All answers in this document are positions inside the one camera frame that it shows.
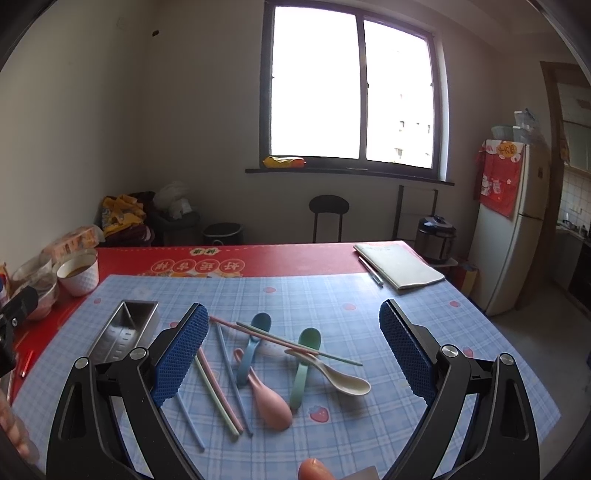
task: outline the pressure cooker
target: pressure cooker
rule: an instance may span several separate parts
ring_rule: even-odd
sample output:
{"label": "pressure cooker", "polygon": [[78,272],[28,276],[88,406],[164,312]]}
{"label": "pressure cooker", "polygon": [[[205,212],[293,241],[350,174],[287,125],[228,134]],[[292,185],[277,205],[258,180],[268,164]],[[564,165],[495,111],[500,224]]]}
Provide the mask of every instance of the pressure cooker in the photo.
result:
{"label": "pressure cooker", "polygon": [[414,250],[428,263],[442,264],[449,260],[455,238],[455,227],[442,216],[421,218]]}

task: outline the building window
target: building window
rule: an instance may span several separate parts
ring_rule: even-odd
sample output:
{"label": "building window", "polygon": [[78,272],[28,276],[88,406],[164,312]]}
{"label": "building window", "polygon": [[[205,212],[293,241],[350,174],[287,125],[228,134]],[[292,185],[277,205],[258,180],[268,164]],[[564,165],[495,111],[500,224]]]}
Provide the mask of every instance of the building window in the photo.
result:
{"label": "building window", "polygon": [[267,0],[261,161],[437,179],[441,102],[430,33],[356,8]]}

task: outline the cup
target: cup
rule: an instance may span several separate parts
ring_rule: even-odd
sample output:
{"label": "cup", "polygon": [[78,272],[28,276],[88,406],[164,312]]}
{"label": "cup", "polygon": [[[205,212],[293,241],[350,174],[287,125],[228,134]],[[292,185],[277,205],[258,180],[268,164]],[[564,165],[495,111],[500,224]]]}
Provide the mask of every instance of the cup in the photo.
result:
{"label": "cup", "polygon": [[57,278],[73,297],[86,295],[99,284],[99,260],[95,254],[75,255],[57,269]]}

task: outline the plaid pattern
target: plaid pattern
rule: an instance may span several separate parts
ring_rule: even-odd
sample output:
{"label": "plaid pattern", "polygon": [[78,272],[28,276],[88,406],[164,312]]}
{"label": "plaid pattern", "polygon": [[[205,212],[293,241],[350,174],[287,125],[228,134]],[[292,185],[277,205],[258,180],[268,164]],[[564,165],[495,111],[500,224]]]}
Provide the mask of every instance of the plaid pattern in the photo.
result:
{"label": "plaid pattern", "polygon": [[[388,298],[395,298],[413,323],[429,328],[440,344],[470,348],[475,358],[494,359],[501,352],[513,355],[529,395],[538,439],[547,436],[560,417],[554,401],[517,351],[454,287],[442,281],[396,292],[388,286],[378,288],[367,274],[231,279],[112,275],[86,299],[43,352],[18,394],[14,409],[39,447],[39,463],[44,468],[62,386],[73,362],[88,353],[105,319],[121,300],[160,302],[161,324],[157,332],[180,320],[195,301],[205,305],[210,314],[233,322],[248,323],[255,313],[267,312],[273,322],[271,332],[285,338],[297,340],[304,328],[318,328],[322,350],[360,360],[363,367],[322,360],[366,378],[372,390],[360,398],[338,394],[321,373],[310,369],[303,403],[294,415],[293,425],[284,432],[273,432],[264,427],[252,391],[245,387],[241,395],[251,414],[254,437],[243,434],[234,441],[196,369],[191,367],[179,393],[206,444],[205,452],[200,452],[175,399],[167,400],[163,411],[195,466],[205,478],[216,480],[277,480],[295,477],[298,464],[314,456],[336,478],[371,465],[382,476],[402,451],[426,407],[422,398],[413,395],[379,329],[379,306]],[[243,333],[222,329],[228,349],[246,346]],[[216,336],[208,334],[202,348],[239,415]],[[297,362],[282,351],[282,347],[264,342],[253,366],[266,385],[288,399]],[[452,467],[473,402],[474,398],[468,398],[464,404],[440,473]],[[326,419],[326,412],[328,421],[316,421]],[[136,468],[148,473],[125,416],[120,424]]]}

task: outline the blue chopstick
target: blue chopstick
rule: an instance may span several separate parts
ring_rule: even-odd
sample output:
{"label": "blue chopstick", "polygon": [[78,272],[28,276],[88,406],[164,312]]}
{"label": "blue chopstick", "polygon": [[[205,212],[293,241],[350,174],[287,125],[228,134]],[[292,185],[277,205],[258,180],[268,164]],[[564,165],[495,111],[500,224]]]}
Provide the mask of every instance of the blue chopstick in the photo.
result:
{"label": "blue chopstick", "polygon": [[238,402],[238,408],[240,409],[240,413],[242,414],[242,418],[244,419],[244,428],[246,433],[252,437],[254,434],[252,432],[251,424],[248,421],[248,417],[246,416],[246,410],[244,410],[244,404],[242,403],[242,399],[240,398],[240,392],[238,391],[238,386],[236,385],[236,379],[234,378],[234,372],[232,371],[232,364],[230,363],[230,359],[228,358],[228,352],[226,351],[226,342],[223,339],[222,327],[220,324],[215,322],[217,337],[220,340],[220,347],[222,348],[222,354],[224,358],[224,363],[226,364],[226,370],[228,370],[228,375],[230,376],[230,385],[232,386],[232,390],[236,395],[236,400]]}
{"label": "blue chopstick", "polygon": [[195,440],[197,440],[197,444],[201,447],[201,450],[205,451],[205,445],[203,444],[203,440],[201,439],[201,437],[197,433],[197,429],[195,428],[195,425],[191,421],[191,417],[189,417],[189,412],[187,411],[187,407],[185,406],[183,399],[178,394],[178,392],[175,395],[175,397],[177,397],[178,404],[181,406],[181,410],[183,411],[183,414],[187,418],[187,421],[189,423],[189,429],[191,429],[191,432],[193,432],[193,435],[195,436]]}

